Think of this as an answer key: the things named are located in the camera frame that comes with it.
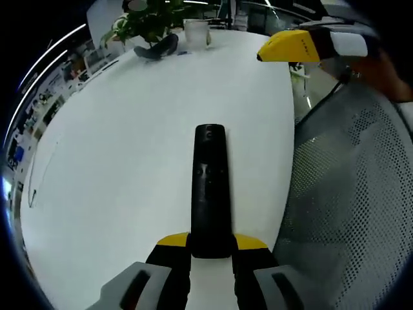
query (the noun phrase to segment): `white cup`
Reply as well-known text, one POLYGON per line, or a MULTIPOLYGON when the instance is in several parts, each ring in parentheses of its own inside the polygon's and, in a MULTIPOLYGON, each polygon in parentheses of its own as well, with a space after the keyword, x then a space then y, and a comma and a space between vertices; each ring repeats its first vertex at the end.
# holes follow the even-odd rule
POLYGON ((185 38, 189 50, 204 50, 210 43, 209 26, 202 19, 186 19, 185 38))

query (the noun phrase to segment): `black remote control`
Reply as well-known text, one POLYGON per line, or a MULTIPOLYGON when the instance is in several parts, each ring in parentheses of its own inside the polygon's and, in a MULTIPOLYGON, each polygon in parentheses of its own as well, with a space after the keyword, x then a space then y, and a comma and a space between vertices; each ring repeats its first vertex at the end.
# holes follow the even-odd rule
POLYGON ((196 258, 226 258, 232 253, 227 139, 222 125, 200 125, 195 131, 189 241, 196 258))

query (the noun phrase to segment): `black object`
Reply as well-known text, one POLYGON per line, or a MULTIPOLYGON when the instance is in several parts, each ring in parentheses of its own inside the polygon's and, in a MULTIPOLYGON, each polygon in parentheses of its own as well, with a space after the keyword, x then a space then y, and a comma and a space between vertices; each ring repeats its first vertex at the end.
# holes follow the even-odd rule
POLYGON ((227 140, 222 125, 195 132, 190 250, 196 258, 226 258, 233 250, 227 140))
POLYGON ((227 7, 228 7, 228 18, 227 18, 227 28, 229 30, 232 29, 232 11, 231 11, 231 0, 227 0, 227 7))
POLYGON ((164 37, 159 43, 153 47, 146 49, 141 46, 134 48, 134 52, 139 57, 148 59, 161 59, 163 54, 170 55, 176 51, 179 38, 176 34, 170 34, 164 37))
POLYGON ((157 244, 146 263, 172 268, 163 286, 156 309, 185 309, 190 291, 191 255, 189 248, 157 244))
POLYGON ((254 270, 277 266, 278 263, 268 248, 234 251, 232 269, 235 276, 234 292, 237 296, 239 310, 267 310, 254 270))
POLYGON ((107 64, 105 67, 103 67, 102 71, 108 70, 111 66, 115 65, 119 60, 115 60, 109 64, 107 64))
POLYGON ((36 197, 36 190, 33 191, 32 199, 28 202, 28 207, 32 208, 33 207, 33 200, 36 197))

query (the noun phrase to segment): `green leaves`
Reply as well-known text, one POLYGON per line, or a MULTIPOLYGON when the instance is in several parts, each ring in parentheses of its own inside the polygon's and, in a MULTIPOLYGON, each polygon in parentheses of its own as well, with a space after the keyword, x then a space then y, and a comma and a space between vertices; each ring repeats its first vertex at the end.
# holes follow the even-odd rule
POLYGON ((148 43, 157 43, 175 27, 183 27, 183 20, 196 17, 200 13, 199 6, 183 5, 183 0, 147 0, 147 7, 142 11, 131 11, 116 27, 102 37, 107 46, 108 40, 117 36, 120 41, 141 36, 148 43))

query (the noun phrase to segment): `white desk surface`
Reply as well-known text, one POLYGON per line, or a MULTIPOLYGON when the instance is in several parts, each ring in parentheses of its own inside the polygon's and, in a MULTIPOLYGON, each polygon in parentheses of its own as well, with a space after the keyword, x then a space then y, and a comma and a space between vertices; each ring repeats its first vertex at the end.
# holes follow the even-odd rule
MULTIPOLYGON (((212 31, 208 50, 157 62, 129 51, 63 105, 37 148, 34 206, 28 175, 21 203, 30 261, 56 308, 88 307, 159 239, 189 230, 199 124, 227 130, 235 232, 274 246, 290 183, 294 111, 288 65, 256 60, 267 39, 212 31)), ((208 284, 215 297, 207 299, 203 279, 214 273, 193 262, 187 309, 236 308, 226 300, 234 288, 220 287, 233 285, 230 261, 223 265, 218 275, 227 278, 208 284)))

